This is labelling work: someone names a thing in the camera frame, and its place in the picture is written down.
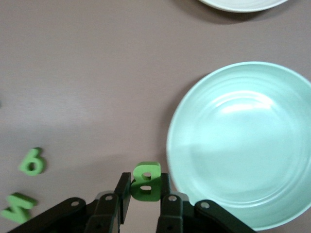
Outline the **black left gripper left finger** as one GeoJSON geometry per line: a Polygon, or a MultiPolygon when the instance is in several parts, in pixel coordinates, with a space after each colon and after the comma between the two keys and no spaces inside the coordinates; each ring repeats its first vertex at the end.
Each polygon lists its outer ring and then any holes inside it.
{"type": "Polygon", "coordinates": [[[131,173],[122,173],[114,191],[99,193],[89,204],[73,197],[62,201],[11,233],[118,233],[131,198],[131,173]]]}

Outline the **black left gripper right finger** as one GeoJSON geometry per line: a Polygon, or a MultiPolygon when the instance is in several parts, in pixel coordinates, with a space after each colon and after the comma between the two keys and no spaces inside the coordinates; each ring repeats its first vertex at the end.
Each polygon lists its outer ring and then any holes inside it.
{"type": "Polygon", "coordinates": [[[158,233],[254,233],[255,231],[211,200],[191,205],[185,194],[171,191],[170,177],[161,174],[158,233]]]}

